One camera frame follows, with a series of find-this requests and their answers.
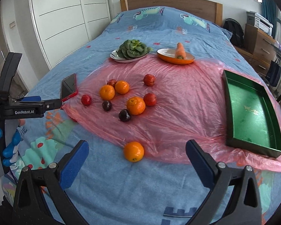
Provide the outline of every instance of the orange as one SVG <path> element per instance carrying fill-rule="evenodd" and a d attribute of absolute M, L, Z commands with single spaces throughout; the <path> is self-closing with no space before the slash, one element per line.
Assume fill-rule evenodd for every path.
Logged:
<path fill-rule="evenodd" d="M 111 85 L 104 85 L 100 89 L 100 96 L 105 101 L 110 101 L 112 98 L 114 98 L 115 94 L 116 92 Z"/>
<path fill-rule="evenodd" d="M 120 80 L 114 86 L 116 92 L 119 94 L 126 94 L 129 91 L 129 84 L 126 81 Z"/>
<path fill-rule="evenodd" d="M 145 110 L 146 104 L 142 98 L 134 96 L 127 101 L 126 107 L 130 114 L 139 115 Z"/>
<path fill-rule="evenodd" d="M 126 144 L 123 151 L 125 158 L 130 162 L 138 162 L 144 155 L 143 146 L 135 141 Z"/>

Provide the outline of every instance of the red apple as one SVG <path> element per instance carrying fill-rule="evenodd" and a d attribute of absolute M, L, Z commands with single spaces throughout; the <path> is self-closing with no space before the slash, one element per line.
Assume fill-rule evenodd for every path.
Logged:
<path fill-rule="evenodd" d="M 146 74 L 145 77 L 143 78 L 143 82 L 147 86 L 153 86 L 155 83 L 155 77 L 151 74 Z"/>
<path fill-rule="evenodd" d="M 85 106 L 89 106 L 92 103 L 92 98 L 89 95 L 83 95 L 81 97 L 81 103 Z"/>
<path fill-rule="evenodd" d="M 111 79 L 107 82 L 107 85 L 110 85 L 114 88 L 114 86 L 116 85 L 117 81 L 115 79 Z"/>
<path fill-rule="evenodd" d="M 153 93 L 148 93 L 145 94 L 145 96 L 143 97 L 143 101 L 145 102 L 146 106 L 155 106 L 155 104 L 157 103 L 157 98 L 156 95 Z"/>

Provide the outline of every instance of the blue bedsheet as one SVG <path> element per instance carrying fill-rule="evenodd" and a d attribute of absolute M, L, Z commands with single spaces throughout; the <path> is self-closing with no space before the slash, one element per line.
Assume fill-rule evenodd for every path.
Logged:
<path fill-rule="evenodd" d="M 173 8 L 153 7 L 120 13 L 102 35 L 66 57 L 29 95 L 59 98 L 62 79 L 76 73 L 78 84 L 81 83 L 104 63 L 111 51 L 132 38 L 145 42 L 155 52 L 183 42 L 186 51 L 196 58 L 215 58 L 239 72 L 258 77 L 234 49 L 227 38 L 229 35 L 209 21 Z M 11 167 L 16 178 L 25 165 L 45 168 L 53 161 L 58 162 L 80 139 L 89 143 L 89 156 L 66 192 L 90 224 L 185 224 L 209 191 L 201 184 L 192 165 L 146 158 L 138 163 L 127 162 L 120 147 L 86 131 L 62 110 L 51 111 L 42 119 L 28 119 L 21 135 L 19 160 Z M 266 221 L 281 202 L 281 173 L 256 171 L 256 176 Z M 15 182 L 6 175 L 2 183 L 12 204 Z M 224 212 L 231 191 L 230 188 L 214 221 Z M 45 197 L 54 217 L 61 220 L 49 195 Z"/>

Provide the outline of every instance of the red phone case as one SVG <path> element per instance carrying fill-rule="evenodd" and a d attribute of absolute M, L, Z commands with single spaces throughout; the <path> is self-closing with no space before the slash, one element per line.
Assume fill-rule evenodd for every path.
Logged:
<path fill-rule="evenodd" d="M 77 81 L 76 81 L 76 74 L 74 73 L 74 77 L 75 77 L 75 92 L 73 92 L 72 94 L 68 95 L 67 97 L 61 99 L 62 102 L 65 102 L 66 100 L 76 96 L 78 94 L 78 90 L 77 90 Z"/>

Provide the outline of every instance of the blue curtain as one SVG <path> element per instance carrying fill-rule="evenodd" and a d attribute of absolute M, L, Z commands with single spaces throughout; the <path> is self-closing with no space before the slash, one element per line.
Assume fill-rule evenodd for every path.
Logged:
<path fill-rule="evenodd" d="M 274 27 L 272 37 L 275 38 L 277 27 L 277 5 L 274 0 L 262 0 L 262 16 L 265 17 Z"/>

